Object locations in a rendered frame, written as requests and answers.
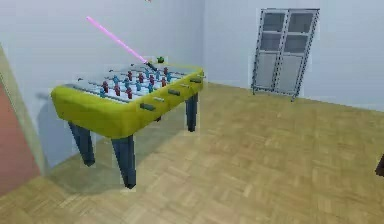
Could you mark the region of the yellow table football table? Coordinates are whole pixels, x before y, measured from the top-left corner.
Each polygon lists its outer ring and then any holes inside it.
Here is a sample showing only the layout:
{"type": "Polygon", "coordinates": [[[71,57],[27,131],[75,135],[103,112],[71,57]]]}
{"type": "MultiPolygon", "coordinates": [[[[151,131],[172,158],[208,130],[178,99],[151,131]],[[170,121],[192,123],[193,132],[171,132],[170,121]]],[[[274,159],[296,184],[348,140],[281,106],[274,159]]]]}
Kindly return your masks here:
{"type": "Polygon", "coordinates": [[[136,185],[134,134],[181,103],[190,132],[196,128],[198,93],[204,71],[194,66],[131,64],[91,79],[59,85],[51,98],[68,122],[83,162],[95,163],[92,132],[111,140],[124,185],[136,185]]]}

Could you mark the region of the grey metal glass-door cabinet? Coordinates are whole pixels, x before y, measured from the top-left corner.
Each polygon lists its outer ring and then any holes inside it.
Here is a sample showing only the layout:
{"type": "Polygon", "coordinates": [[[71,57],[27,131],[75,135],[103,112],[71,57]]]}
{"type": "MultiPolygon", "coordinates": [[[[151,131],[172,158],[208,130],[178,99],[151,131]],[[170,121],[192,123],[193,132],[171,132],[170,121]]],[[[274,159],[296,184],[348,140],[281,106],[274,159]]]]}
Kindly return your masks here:
{"type": "Polygon", "coordinates": [[[319,9],[265,8],[258,26],[251,89],[287,95],[294,101],[302,86],[319,9]]]}

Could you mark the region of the red room door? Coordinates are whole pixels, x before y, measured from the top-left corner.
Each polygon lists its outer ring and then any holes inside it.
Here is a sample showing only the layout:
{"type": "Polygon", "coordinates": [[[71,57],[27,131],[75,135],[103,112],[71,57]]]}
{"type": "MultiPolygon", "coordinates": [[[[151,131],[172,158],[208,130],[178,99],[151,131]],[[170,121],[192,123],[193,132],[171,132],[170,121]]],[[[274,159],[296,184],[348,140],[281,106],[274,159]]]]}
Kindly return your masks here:
{"type": "Polygon", "coordinates": [[[39,168],[0,82],[0,196],[39,175],[39,168]]]}

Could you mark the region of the dark brown furniture piece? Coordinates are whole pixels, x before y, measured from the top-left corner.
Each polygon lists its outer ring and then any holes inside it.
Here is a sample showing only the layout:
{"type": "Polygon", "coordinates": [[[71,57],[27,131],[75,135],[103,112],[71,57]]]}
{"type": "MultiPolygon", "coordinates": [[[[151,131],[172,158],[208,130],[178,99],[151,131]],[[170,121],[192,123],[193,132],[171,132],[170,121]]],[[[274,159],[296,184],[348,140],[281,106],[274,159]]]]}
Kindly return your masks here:
{"type": "Polygon", "coordinates": [[[384,177],[384,154],[382,155],[376,169],[375,174],[381,177],[384,177]]]}

